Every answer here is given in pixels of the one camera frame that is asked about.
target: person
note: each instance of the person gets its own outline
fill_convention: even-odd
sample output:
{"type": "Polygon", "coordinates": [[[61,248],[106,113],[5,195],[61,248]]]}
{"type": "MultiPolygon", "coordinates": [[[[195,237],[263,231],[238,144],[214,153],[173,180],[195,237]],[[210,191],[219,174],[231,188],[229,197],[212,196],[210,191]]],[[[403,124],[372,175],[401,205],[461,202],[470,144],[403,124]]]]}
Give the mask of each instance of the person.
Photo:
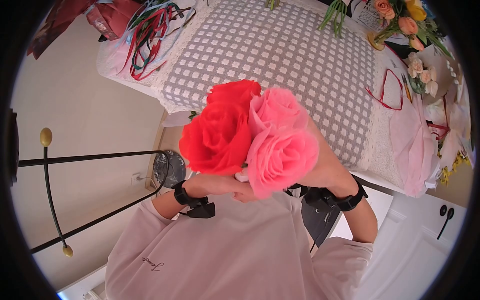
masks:
{"type": "MultiPolygon", "coordinates": [[[[319,142],[314,169],[299,183],[327,187],[337,198],[358,185],[310,119],[319,142]]],[[[138,206],[108,257],[109,300],[351,299],[372,253],[377,219],[363,198],[344,212],[352,240],[326,239],[310,256],[300,199],[284,192],[255,199],[232,176],[199,174],[182,185],[208,196],[216,216],[180,215],[172,191],[138,206]]]]}

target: wall outlet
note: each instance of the wall outlet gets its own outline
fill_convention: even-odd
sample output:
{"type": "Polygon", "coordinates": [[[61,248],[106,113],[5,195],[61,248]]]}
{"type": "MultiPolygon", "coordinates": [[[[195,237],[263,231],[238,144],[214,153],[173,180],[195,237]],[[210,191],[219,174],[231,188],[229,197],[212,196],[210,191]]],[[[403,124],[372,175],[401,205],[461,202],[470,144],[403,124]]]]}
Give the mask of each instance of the wall outlet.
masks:
{"type": "Polygon", "coordinates": [[[142,181],[142,179],[138,179],[140,177],[140,173],[135,173],[132,175],[132,181],[130,182],[130,185],[137,184],[142,181]]]}

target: black door handle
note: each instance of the black door handle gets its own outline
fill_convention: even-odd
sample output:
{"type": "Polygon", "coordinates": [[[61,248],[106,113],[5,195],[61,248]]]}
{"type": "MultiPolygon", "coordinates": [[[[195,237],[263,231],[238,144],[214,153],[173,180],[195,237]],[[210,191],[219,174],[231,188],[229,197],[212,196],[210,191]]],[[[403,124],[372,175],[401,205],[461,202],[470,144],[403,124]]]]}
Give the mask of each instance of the black door handle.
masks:
{"type": "MultiPolygon", "coordinates": [[[[442,207],[440,208],[440,215],[441,215],[441,216],[444,216],[446,212],[447,212],[447,206],[446,206],[446,205],[442,205],[442,207]]],[[[454,212],[455,212],[455,209],[453,209],[453,207],[448,210],[447,220],[445,220],[444,226],[442,227],[442,230],[440,230],[440,233],[438,234],[437,240],[440,239],[440,236],[442,235],[442,233],[443,233],[443,231],[444,231],[444,229],[445,229],[445,226],[447,226],[448,220],[450,220],[451,218],[453,218],[454,212]]]]}

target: red rose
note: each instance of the red rose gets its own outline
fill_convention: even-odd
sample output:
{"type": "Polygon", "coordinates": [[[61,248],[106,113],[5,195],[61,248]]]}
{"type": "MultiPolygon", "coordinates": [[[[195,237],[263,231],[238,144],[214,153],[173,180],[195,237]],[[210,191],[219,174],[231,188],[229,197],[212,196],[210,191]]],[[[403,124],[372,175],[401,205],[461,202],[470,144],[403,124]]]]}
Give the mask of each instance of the red rose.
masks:
{"type": "MultiPolygon", "coordinates": [[[[225,98],[230,96],[226,91],[223,93],[225,98]]],[[[238,94],[241,93],[230,98],[238,99],[238,94]]],[[[246,98],[242,98],[243,104],[247,102],[246,98]]],[[[239,104],[221,100],[215,98],[198,117],[183,127],[180,153],[189,160],[188,167],[193,171],[231,175],[241,171],[247,158],[252,143],[248,113],[239,104]]]]}
{"type": "Polygon", "coordinates": [[[253,96],[260,96],[262,88],[258,82],[253,80],[240,80],[229,82],[227,84],[218,84],[207,94],[207,104],[218,101],[226,101],[228,103],[238,103],[248,114],[250,110],[250,101],[253,96]]]}

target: coat rack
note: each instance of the coat rack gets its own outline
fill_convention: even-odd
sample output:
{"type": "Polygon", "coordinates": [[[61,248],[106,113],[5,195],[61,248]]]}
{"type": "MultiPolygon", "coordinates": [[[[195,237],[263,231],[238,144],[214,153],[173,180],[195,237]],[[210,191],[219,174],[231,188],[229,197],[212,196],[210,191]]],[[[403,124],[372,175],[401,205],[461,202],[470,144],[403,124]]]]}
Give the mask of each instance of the coat rack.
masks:
{"type": "Polygon", "coordinates": [[[45,186],[47,188],[47,197],[48,197],[48,203],[50,204],[50,210],[52,212],[52,217],[53,217],[53,222],[55,222],[55,227],[57,229],[57,232],[59,234],[59,237],[49,240],[48,242],[45,242],[39,246],[36,246],[30,251],[33,253],[39,252],[43,249],[46,249],[58,242],[62,242],[63,247],[63,253],[67,257],[72,257],[73,256],[73,249],[67,244],[65,239],[87,229],[90,228],[91,226],[100,223],[101,221],[108,219],[109,217],[118,214],[119,212],[139,203],[142,200],[145,200],[156,193],[162,188],[164,185],[165,181],[167,180],[167,175],[168,175],[168,170],[170,167],[170,163],[168,162],[168,156],[167,154],[162,151],[162,150],[154,150],[154,151],[138,151],[138,152],[123,152],[123,153],[110,153],[110,154],[97,154],[97,155],[83,155],[83,156],[65,156],[65,157],[48,157],[48,146],[50,146],[52,142],[53,134],[52,131],[49,128],[44,128],[40,132],[40,143],[43,146],[43,158],[39,159],[26,159],[26,160],[20,160],[18,161],[18,167],[29,167],[29,166],[39,166],[43,165],[44,168],[44,173],[45,173],[45,186]],[[133,201],[130,204],[127,204],[109,214],[106,214],[96,220],[93,220],[83,226],[80,226],[77,229],[74,229],[70,232],[67,233],[62,233],[60,229],[59,222],[57,220],[57,215],[55,214],[55,206],[53,205],[53,200],[52,200],[52,192],[50,189],[50,178],[48,176],[48,165],[51,164],[60,164],[60,163],[68,163],[68,162],[74,162],[74,161],[84,161],[84,160],[94,160],[94,159],[104,159],[104,158],[114,158],[114,157],[124,157],[124,156],[136,156],[136,155],[145,155],[145,154],[161,154],[165,157],[165,160],[167,162],[167,171],[164,174],[164,177],[162,179],[162,182],[160,183],[159,187],[152,193],[148,194],[147,196],[144,196],[136,201],[133,201]]]}

